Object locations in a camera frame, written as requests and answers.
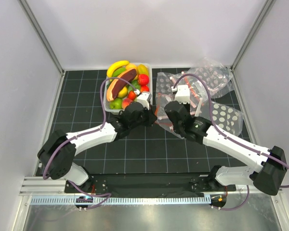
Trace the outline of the zip bag red zipper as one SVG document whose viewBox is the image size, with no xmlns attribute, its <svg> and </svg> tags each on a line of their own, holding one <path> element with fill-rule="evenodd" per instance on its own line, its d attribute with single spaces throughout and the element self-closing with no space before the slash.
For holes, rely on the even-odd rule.
<svg viewBox="0 0 289 231">
<path fill-rule="evenodd" d="M 162 93 L 156 93 L 156 110 L 155 115 L 157 117 L 156 123 L 165 129 L 167 132 L 180 137 L 179 134 L 174 132 L 173 124 L 169 120 L 164 108 L 165 106 L 172 102 L 174 100 L 173 94 L 162 94 Z"/>
</svg>

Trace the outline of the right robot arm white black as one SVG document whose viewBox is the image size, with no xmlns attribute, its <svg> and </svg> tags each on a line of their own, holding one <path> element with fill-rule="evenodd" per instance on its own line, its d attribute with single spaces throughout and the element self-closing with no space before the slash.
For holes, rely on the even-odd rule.
<svg viewBox="0 0 289 231">
<path fill-rule="evenodd" d="M 192 117 L 185 104 L 173 101 L 165 106 L 174 132 L 189 141 L 224 152 L 245 164 L 245 167 L 214 166 L 207 179 L 214 191 L 228 185 L 253 185 L 267 195 L 277 195 L 287 172 L 284 150 L 280 147 L 265 148 L 223 129 L 216 129 L 202 117 Z"/>
</svg>

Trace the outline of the polka dot bag right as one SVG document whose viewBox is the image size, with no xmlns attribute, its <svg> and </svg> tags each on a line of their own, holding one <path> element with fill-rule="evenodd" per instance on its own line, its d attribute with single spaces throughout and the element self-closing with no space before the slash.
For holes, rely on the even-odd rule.
<svg viewBox="0 0 289 231">
<path fill-rule="evenodd" d="M 212 118 L 216 125 L 218 125 L 223 130 L 239 136 L 243 129 L 243 113 L 233 107 L 216 103 L 212 103 Z M 195 116 L 197 111 L 197 106 L 191 106 L 190 114 Z M 209 103 L 206 101 L 200 106 L 198 116 L 210 120 L 210 108 Z"/>
</svg>

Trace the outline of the polka dot bag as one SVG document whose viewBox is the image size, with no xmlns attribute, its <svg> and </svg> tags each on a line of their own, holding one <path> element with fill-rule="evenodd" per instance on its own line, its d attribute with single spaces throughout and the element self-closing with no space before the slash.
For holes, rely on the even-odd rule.
<svg viewBox="0 0 289 231">
<path fill-rule="evenodd" d="M 212 103 L 212 118 L 216 125 L 218 125 L 223 130 L 239 136 L 243 129 L 243 113 L 233 107 L 216 103 Z M 195 116 L 197 111 L 197 106 L 191 106 L 190 114 Z M 206 101 L 200 106 L 198 116 L 210 120 L 210 108 L 209 103 Z"/>
<path fill-rule="evenodd" d="M 187 73 L 197 75 L 205 82 L 212 99 L 221 98 L 234 90 L 231 71 L 213 59 L 201 59 Z"/>
</svg>

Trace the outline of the polka dot bag back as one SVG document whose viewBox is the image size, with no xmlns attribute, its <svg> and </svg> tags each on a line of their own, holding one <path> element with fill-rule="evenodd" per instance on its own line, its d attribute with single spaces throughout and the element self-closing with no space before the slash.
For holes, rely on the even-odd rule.
<svg viewBox="0 0 289 231">
<path fill-rule="evenodd" d="M 197 75 L 205 82 L 212 99 L 221 98 L 234 90 L 231 71 L 213 59 L 201 59 L 187 73 Z"/>
</svg>

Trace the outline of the peach toy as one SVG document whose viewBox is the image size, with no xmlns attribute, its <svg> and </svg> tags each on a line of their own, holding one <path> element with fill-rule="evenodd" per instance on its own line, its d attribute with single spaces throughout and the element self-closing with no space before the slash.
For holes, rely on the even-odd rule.
<svg viewBox="0 0 289 231">
<path fill-rule="evenodd" d="M 122 109 L 125 110 L 125 108 L 126 108 L 127 106 L 129 106 L 129 104 L 132 103 L 132 102 L 133 102 L 133 100 L 131 100 L 131 99 L 129 99 L 129 98 L 124 99 L 124 100 L 122 101 L 122 104 L 121 104 Z"/>
</svg>

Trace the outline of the red strawberry lower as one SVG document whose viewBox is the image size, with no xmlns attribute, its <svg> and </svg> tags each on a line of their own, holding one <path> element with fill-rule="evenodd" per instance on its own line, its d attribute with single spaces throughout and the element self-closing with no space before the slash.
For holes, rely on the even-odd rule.
<svg viewBox="0 0 289 231">
<path fill-rule="evenodd" d="M 147 85 L 141 86 L 140 92 L 149 92 L 149 87 Z"/>
</svg>

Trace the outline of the red strawberry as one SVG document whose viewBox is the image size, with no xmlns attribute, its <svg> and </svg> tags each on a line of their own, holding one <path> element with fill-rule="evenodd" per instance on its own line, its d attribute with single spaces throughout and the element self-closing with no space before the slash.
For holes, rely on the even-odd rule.
<svg viewBox="0 0 289 231">
<path fill-rule="evenodd" d="M 149 87 L 147 85 L 141 86 L 140 92 L 149 92 Z"/>
<path fill-rule="evenodd" d="M 140 86 L 145 86 L 149 83 L 150 79 L 149 76 L 146 74 L 139 74 L 137 78 L 137 82 Z"/>
</svg>

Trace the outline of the hot dog toy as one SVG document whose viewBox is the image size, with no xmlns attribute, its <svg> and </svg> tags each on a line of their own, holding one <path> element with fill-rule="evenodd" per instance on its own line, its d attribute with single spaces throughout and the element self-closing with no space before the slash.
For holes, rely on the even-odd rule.
<svg viewBox="0 0 289 231">
<path fill-rule="evenodd" d="M 128 83 L 136 77 L 136 69 L 129 69 L 121 73 L 117 78 L 115 78 L 109 85 L 106 92 L 106 99 L 110 102 L 118 97 L 119 92 L 125 87 Z"/>
</svg>

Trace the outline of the red strawberry upper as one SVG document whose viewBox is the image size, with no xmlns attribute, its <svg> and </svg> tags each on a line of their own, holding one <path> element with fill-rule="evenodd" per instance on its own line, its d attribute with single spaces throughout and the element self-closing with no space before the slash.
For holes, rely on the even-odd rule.
<svg viewBox="0 0 289 231">
<path fill-rule="evenodd" d="M 146 74 L 139 74 L 137 78 L 137 82 L 140 86 L 145 86 L 149 83 L 150 79 L 149 76 Z"/>
</svg>

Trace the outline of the yellow starfruit toy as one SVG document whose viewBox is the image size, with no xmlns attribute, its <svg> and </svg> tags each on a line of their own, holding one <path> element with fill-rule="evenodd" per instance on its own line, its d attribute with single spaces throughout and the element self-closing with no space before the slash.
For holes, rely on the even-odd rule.
<svg viewBox="0 0 289 231">
<path fill-rule="evenodd" d="M 140 75 L 144 74 L 144 75 L 149 76 L 148 68 L 144 64 L 138 65 L 137 69 L 138 69 L 138 74 L 140 74 Z"/>
</svg>

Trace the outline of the yellow banana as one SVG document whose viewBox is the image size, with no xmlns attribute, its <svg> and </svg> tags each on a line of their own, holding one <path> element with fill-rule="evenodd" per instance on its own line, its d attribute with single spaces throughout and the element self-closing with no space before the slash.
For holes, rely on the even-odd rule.
<svg viewBox="0 0 289 231">
<path fill-rule="evenodd" d="M 121 60 L 121 61 L 117 61 L 113 64 L 110 65 L 110 67 L 107 70 L 106 76 L 107 77 L 112 77 L 113 73 L 115 70 L 117 70 L 118 68 L 121 68 L 123 66 L 128 65 L 130 62 L 127 60 Z"/>
</svg>

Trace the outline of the black grid mat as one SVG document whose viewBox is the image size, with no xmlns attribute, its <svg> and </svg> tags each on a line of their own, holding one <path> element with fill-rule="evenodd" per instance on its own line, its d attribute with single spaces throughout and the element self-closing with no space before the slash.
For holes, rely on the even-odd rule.
<svg viewBox="0 0 289 231">
<path fill-rule="evenodd" d="M 102 123 L 100 86 L 105 70 L 65 74 L 51 130 L 76 132 Z M 179 139 L 159 125 L 137 127 L 119 141 L 101 144 L 74 158 L 90 173 L 208 172 L 215 165 L 238 167 L 241 162 L 216 149 Z"/>
</svg>

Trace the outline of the aluminium frame post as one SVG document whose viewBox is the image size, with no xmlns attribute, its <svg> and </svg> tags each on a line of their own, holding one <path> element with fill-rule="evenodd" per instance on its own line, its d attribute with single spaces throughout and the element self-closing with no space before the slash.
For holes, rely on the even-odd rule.
<svg viewBox="0 0 289 231">
<path fill-rule="evenodd" d="M 258 13 L 251 29 L 249 30 L 241 48 L 239 49 L 238 54 L 236 55 L 232 65 L 231 70 L 232 72 L 235 71 L 237 66 L 239 65 L 241 59 L 243 58 L 245 52 L 247 51 L 248 47 L 252 43 L 253 39 L 257 35 L 259 29 L 261 28 L 263 22 L 265 21 L 266 17 L 268 16 L 270 10 L 272 9 L 273 5 L 275 4 L 276 0 L 266 0 L 264 2 L 263 7 L 261 8 L 260 12 Z"/>
<path fill-rule="evenodd" d="M 39 37 L 42 45 L 44 46 L 46 52 L 48 53 L 50 59 L 52 60 L 53 64 L 55 65 L 56 69 L 59 71 L 61 75 L 64 74 L 64 69 L 62 68 L 57 56 L 55 55 L 49 41 L 47 40 L 41 26 L 39 25 L 31 7 L 29 6 L 27 0 L 18 0 L 17 1 L 20 6 L 22 7 L 26 17 L 28 18 L 29 22 L 31 23 L 33 29 L 35 30 L 37 36 Z"/>
</svg>

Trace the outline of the left aluminium frame post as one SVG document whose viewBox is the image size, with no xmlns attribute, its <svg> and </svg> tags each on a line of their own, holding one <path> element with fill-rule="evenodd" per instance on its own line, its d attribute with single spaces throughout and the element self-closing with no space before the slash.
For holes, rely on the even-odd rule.
<svg viewBox="0 0 289 231">
<path fill-rule="evenodd" d="M 64 74 L 64 69 L 62 68 L 57 56 L 55 55 L 49 41 L 47 40 L 41 26 L 39 25 L 31 7 L 29 6 L 27 0 L 18 0 L 17 1 L 20 6 L 22 7 L 26 17 L 28 18 L 29 22 L 31 23 L 33 29 L 35 30 L 37 36 L 39 37 L 42 45 L 44 46 L 46 52 L 48 53 L 50 59 L 52 60 L 53 64 L 55 65 L 56 69 L 59 71 L 61 75 Z"/>
</svg>

